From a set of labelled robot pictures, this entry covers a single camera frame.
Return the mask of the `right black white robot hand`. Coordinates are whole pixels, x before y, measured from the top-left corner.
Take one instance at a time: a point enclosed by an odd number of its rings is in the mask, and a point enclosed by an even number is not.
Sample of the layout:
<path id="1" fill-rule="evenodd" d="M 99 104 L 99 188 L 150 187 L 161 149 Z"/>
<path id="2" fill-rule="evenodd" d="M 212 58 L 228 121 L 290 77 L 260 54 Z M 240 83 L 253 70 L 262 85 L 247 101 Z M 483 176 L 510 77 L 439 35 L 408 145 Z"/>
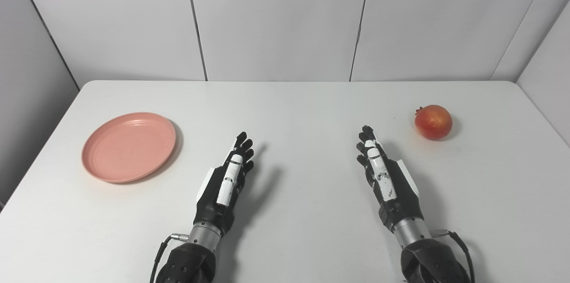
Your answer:
<path id="1" fill-rule="evenodd" d="M 393 232 L 395 226 L 405 219 L 421 219 L 419 196 L 410 176 L 401 165 L 387 157 L 374 130 L 364 125 L 358 135 L 356 148 L 360 152 L 357 161 L 364 167 L 367 183 L 379 202 L 379 218 Z"/>

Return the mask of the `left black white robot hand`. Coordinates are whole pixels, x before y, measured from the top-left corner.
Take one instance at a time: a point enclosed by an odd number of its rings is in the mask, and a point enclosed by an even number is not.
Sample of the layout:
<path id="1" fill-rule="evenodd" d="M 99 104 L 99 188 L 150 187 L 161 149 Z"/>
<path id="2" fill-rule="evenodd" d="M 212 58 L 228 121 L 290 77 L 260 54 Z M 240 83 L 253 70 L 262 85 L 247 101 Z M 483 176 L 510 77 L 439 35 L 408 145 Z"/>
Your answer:
<path id="1" fill-rule="evenodd" d="M 208 172 L 197 201 L 194 224 L 208 223 L 226 235 L 235 220 L 234 208 L 254 167 L 253 141 L 246 132 L 237 135 L 224 163 Z"/>

